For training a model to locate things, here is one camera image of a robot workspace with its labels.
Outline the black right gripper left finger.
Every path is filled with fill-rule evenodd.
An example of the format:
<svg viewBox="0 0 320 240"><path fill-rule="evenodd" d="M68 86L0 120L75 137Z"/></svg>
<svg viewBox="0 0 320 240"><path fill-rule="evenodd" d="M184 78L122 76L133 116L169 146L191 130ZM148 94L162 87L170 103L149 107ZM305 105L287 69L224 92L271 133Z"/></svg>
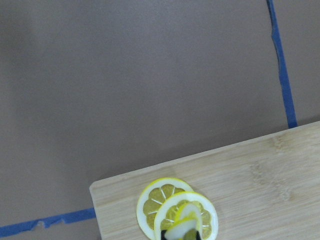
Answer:
<svg viewBox="0 0 320 240"><path fill-rule="evenodd" d="M161 240L167 240L166 233L167 233L167 230L162 230L161 231Z"/></svg>

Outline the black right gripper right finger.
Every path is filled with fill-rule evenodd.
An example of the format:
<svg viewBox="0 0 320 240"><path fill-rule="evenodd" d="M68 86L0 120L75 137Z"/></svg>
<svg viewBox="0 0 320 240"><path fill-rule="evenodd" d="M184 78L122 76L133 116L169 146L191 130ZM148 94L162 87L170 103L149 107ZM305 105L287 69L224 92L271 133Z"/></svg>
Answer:
<svg viewBox="0 0 320 240"><path fill-rule="evenodd" d="M193 240L201 240L201 236L198 230L194 229L192 232Z"/></svg>

